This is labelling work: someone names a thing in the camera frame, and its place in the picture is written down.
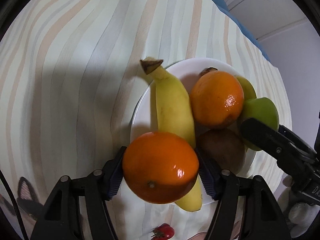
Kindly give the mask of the orange mandarin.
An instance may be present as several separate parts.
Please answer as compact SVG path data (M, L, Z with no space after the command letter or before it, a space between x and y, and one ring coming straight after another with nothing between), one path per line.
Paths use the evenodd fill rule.
M148 132L124 152L123 175L131 191L152 204L168 204L194 186L199 160L193 148L169 132Z
M196 122L210 129L226 128L239 117L244 91L236 77L215 70L201 76L190 92Z

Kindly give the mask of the red cherry tomato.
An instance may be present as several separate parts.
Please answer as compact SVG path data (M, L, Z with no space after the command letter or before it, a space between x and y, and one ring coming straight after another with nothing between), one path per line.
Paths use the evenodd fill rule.
M174 236L175 230L169 224L163 223L162 225L154 228L152 233L153 233L151 237L152 240L154 239L167 240L167 239L171 239Z

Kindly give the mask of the green apple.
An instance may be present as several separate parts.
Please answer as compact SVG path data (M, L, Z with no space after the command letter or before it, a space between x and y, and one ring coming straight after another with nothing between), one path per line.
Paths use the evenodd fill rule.
M269 98L244 101L242 112L237 120L238 130L240 130L241 124L249 118L255 118L276 131L279 128L279 114L275 104Z
M235 77L239 81L244 92L244 100L256 99L257 95L252 84L245 77L239 75L236 75Z

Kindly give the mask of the cat plush toy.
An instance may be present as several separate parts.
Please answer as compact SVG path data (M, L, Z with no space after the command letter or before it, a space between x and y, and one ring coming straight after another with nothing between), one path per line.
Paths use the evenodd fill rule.
M18 187L15 196L17 197L16 202L23 220L27 236L28 238L30 238L36 221L42 212L43 205L40 203L32 184L24 177L21 177L18 181ZM2 183L1 209L14 230L20 237L23 237L14 210L14 206Z

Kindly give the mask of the yellow banana with long stem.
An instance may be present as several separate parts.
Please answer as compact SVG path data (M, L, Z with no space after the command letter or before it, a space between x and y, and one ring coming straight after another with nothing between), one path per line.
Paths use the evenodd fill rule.
M195 148L195 125L189 94L183 83L162 67L162 62L152 57L140 60L145 74L151 76L155 84L157 128L161 132L178 135Z

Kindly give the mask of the brown kiwi fruit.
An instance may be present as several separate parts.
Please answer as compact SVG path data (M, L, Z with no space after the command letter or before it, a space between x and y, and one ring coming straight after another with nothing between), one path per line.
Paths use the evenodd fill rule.
M238 135L229 129L211 129L197 138L197 148L220 165L237 174L245 163L246 148Z

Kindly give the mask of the white door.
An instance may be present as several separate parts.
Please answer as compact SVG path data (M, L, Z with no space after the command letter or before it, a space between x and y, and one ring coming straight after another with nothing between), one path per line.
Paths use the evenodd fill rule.
M261 41L307 21L293 0L225 0L228 9Z

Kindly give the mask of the striped cream blanket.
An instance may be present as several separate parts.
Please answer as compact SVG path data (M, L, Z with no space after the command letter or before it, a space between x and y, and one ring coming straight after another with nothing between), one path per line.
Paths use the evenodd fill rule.
M61 176L87 176L129 143L147 56L225 62L292 125L278 68L211 0L31 0L1 40L1 171L14 196L24 177L44 205Z

